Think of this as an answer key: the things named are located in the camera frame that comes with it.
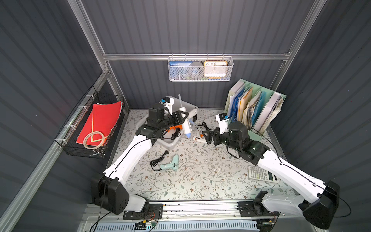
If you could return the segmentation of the orange glue gun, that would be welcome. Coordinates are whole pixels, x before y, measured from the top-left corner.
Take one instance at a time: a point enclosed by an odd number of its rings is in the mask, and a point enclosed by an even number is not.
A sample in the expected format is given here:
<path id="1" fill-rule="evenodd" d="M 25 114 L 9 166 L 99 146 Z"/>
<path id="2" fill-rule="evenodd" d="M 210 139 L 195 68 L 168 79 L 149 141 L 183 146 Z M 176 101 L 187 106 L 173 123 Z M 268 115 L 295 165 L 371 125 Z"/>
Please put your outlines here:
<path id="1" fill-rule="evenodd" d="M 168 130 L 168 133 L 173 135 L 176 132 L 177 129 L 179 129 L 179 132 L 178 132 L 177 136 L 181 136 L 181 132 L 182 132 L 182 129 L 183 129 L 182 125 L 170 127 L 169 130 Z"/>

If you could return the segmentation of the white blue-tip glue gun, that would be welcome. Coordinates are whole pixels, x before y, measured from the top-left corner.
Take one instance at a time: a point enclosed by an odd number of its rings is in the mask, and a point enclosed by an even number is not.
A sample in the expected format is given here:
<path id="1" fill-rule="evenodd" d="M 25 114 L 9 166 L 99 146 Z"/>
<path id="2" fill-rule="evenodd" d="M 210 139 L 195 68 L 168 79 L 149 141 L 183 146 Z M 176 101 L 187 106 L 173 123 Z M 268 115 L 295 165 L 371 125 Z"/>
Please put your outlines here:
<path id="1" fill-rule="evenodd" d="M 194 125 L 194 122 L 196 121 L 194 117 L 198 114 L 199 110 L 195 105 L 190 105 L 188 103 L 186 103 L 186 106 L 183 106 L 181 94 L 178 94 L 178 98 L 180 102 L 179 111 L 184 119 L 184 122 L 182 123 L 183 133 L 187 136 L 187 138 L 190 138 L 193 130 L 192 125 Z"/>

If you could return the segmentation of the small white orange-tip glue gun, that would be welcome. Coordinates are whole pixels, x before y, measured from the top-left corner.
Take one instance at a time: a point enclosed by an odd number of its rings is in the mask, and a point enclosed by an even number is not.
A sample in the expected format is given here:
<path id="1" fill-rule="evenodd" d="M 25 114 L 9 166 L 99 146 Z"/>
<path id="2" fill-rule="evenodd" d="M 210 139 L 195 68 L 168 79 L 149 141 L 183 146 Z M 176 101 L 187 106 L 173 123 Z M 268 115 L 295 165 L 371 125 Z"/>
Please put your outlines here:
<path id="1" fill-rule="evenodd" d="M 197 125 L 197 126 L 196 126 L 197 135 L 194 136 L 192 139 L 193 139 L 195 142 L 206 144 L 207 142 L 206 142 L 206 139 L 204 138 L 204 136 L 203 136 L 203 134 L 202 134 L 201 127 L 205 128 L 206 130 L 209 130 L 209 128 L 208 128 L 206 122 L 203 122 L 201 125 Z"/>

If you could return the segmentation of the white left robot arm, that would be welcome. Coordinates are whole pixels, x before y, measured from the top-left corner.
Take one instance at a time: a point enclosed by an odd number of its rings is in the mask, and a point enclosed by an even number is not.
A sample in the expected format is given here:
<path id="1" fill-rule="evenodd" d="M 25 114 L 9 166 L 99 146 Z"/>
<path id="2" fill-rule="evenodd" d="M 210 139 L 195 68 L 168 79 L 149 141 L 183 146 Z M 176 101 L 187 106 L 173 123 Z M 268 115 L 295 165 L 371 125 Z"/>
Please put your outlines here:
<path id="1" fill-rule="evenodd" d="M 91 180 L 92 202 L 115 215 L 123 211 L 148 212 L 148 200 L 137 194 L 130 194 L 125 188 L 126 182 L 136 164 L 143 155 L 151 149 L 155 142 L 165 135 L 171 127 L 189 123 L 198 110 L 170 110 L 161 103 L 156 103 L 148 110 L 146 123 L 142 124 L 135 133 L 131 143 L 120 157 L 102 174 Z"/>

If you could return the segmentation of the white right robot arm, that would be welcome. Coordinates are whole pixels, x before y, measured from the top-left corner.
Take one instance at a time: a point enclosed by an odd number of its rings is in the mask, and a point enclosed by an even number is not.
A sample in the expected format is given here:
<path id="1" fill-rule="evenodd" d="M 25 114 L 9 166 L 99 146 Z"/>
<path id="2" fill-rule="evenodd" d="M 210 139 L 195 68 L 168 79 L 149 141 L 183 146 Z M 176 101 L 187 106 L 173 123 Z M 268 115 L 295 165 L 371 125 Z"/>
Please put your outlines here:
<path id="1" fill-rule="evenodd" d="M 239 157 L 262 168 L 292 187 L 298 195 L 284 197 L 261 191 L 253 201 L 253 211 L 257 215 L 265 212 L 282 212 L 303 216 L 312 225 L 327 230 L 339 206 L 340 187 L 333 181 L 325 183 L 298 169 L 263 143 L 251 140 L 248 128 L 239 121 L 226 128 L 204 130 L 208 144 L 225 145 Z"/>

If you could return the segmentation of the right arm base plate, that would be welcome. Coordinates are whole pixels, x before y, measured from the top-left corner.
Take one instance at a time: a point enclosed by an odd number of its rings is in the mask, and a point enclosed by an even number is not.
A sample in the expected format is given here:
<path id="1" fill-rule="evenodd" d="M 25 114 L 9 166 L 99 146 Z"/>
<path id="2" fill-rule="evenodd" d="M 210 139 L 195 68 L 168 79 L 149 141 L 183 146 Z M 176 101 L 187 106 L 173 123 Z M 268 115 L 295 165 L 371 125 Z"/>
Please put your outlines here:
<path id="1" fill-rule="evenodd" d="M 253 201 L 242 201 L 237 203 L 236 209 L 241 217 L 277 217 L 277 211 L 268 211 L 261 203 Z"/>

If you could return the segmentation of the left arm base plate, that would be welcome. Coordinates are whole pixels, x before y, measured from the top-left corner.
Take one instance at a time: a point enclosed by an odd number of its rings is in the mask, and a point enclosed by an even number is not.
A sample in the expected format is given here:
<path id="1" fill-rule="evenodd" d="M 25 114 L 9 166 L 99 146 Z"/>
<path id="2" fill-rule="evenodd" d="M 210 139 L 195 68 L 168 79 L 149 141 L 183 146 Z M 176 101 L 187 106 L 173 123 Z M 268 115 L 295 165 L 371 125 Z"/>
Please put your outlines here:
<path id="1" fill-rule="evenodd" d="M 158 220 L 162 214 L 163 204 L 148 204 L 141 212 L 124 211 L 123 220 Z"/>

